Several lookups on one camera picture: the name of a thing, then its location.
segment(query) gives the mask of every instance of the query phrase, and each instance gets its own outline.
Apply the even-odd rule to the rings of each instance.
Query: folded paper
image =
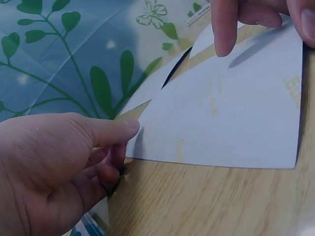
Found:
[[[302,40],[291,22],[167,84],[140,117],[127,156],[186,164],[294,168]]]

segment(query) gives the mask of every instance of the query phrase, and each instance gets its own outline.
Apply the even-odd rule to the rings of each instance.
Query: leaf pattern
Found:
[[[15,32],[11,33],[2,38],[1,45],[4,55],[9,60],[19,48],[20,36]]]
[[[73,30],[81,19],[81,14],[77,11],[64,13],[62,15],[63,27],[67,32]]]
[[[133,75],[133,68],[134,68],[134,58],[131,51],[127,50],[124,51],[121,60],[120,60],[120,70],[121,70],[121,79],[122,79],[122,89],[123,94],[126,95],[132,75]]]
[[[22,0],[22,3],[16,8],[24,13],[40,15],[43,10],[43,2],[42,0]]]
[[[112,93],[105,72],[98,66],[93,66],[90,70],[90,80],[95,98],[100,108],[109,117],[114,116],[112,106]]]
[[[34,20],[31,20],[31,19],[21,19],[18,21],[18,25],[28,26],[28,25],[32,24],[33,22],[34,22]]]
[[[43,37],[45,37],[46,33],[42,30],[39,29],[34,29],[34,30],[30,30],[27,31],[25,33],[26,36],[26,43],[35,43],[39,40],[41,40]]]
[[[52,12],[60,11],[70,3],[70,0],[56,0],[52,7]]]
[[[177,31],[173,23],[164,23],[161,30],[171,39],[178,39]]]

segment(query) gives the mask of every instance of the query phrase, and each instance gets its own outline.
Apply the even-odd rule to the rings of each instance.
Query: table surface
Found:
[[[193,25],[200,32],[209,16]],[[262,27],[238,31],[243,41]],[[213,56],[186,59],[174,77]],[[115,194],[93,216],[110,236],[314,236],[315,53],[305,51],[301,145],[295,170],[193,166],[130,159]],[[146,105],[118,120],[138,118]],[[104,219],[108,211],[107,223]]]

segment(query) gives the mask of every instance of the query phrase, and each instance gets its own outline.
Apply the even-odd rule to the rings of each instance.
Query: yellow marking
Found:
[[[218,113],[218,111],[217,111],[217,109],[216,109],[215,101],[216,101],[215,98],[211,98],[211,109],[210,109],[210,113],[211,113],[213,116],[215,116],[215,115]]]
[[[181,139],[179,136],[177,137],[177,142],[176,142],[176,157],[177,157],[177,162],[178,163],[183,163],[184,158],[182,154],[182,147],[184,144],[184,139]]]
[[[293,90],[291,90],[290,95],[291,97],[296,100],[297,98],[301,97],[301,92],[298,91],[299,87],[295,87]]]
[[[291,90],[293,89],[295,86],[298,86],[300,84],[301,80],[299,77],[294,77],[293,79],[291,79],[290,81],[288,81],[285,85],[286,88]]]
[[[286,82],[286,78],[282,79],[285,83],[286,88],[290,91],[290,96],[292,97],[293,101],[295,102],[295,106],[300,109],[301,105],[301,92],[300,92],[300,85],[301,79],[300,77],[296,76],[291,80]]]

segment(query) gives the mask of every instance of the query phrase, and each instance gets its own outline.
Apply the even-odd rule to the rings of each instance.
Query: plant stem print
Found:
[[[9,0],[2,0],[0,3],[6,4],[10,2]],[[107,78],[107,75],[104,70],[99,66],[92,66],[90,69],[90,76],[84,78],[81,68],[78,65],[73,52],[70,49],[70,46],[67,42],[67,37],[70,36],[71,32],[78,26],[81,20],[81,14],[78,11],[69,11],[64,12],[61,15],[61,22],[64,30],[58,30],[54,23],[50,20],[50,17],[61,10],[64,10],[66,6],[70,4],[70,0],[55,0],[51,6],[50,12],[44,14],[43,11],[43,1],[42,0],[22,0],[20,4],[17,5],[16,9],[25,14],[29,14],[29,17],[23,18],[17,21],[17,25],[23,28],[28,26],[36,26],[37,24],[47,24],[48,28],[51,30],[42,30],[42,29],[31,29],[25,33],[25,40],[21,39],[21,36],[17,32],[12,32],[9,35],[4,36],[1,39],[1,47],[3,54],[6,58],[5,61],[0,61],[0,68],[7,67],[11,70],[14,70],[20,74],[28,76],[38,83],[44,84],[46,87],[54,90],[57,94],[57,97],[44,99],[39,102],[35,102],[31,106],[24,107],[23,109],[13,109],[10,105],[6,105],[5,102],[0,101],[0,113],[6,111],[11,113],[11,117],[18,117],[27,115],[32,109],[46,106],[50,103],[57,101],[67,101],[75,105],[80,112],[87,117],[107,118],[113,119],[118,114],[122,106],[126,101],[132,96],[132,94],[137,90],[141,83],[147,78],[147,76],[154,70],[154,68],[161,61],[161,57],[153,60],[147,68],[143,71],[143,74],[136,78],[136,82],[132,85],[131,79],[134,77],[133,71],[135,67],[134,56],[131,51],[125,50],[121,55],[120,65],[117,64],[117,68],[121,71],[121,83],[122,83],[122,92],[123,97],[118,101],[117,104],[113,105],[112,101],[112,91]],[[68,53],[70,61],[72,62],[75,71],[78,76],[77,84],[84,89],[84,96],[88,98],[89,105],[83,104],[74,96],[72,96],[68,91],[63,89],[61,86],[53,84],[50,80],[42,78],[36,73],[31,73],[21,67],[18,67],[15,63],[12,63],[12,58],[19,51],[19,48],[22,43],[26,45],[33,44],[43,40],[46,37],[56,37],[57,40],[60,40],[64,46],[65,51]]]

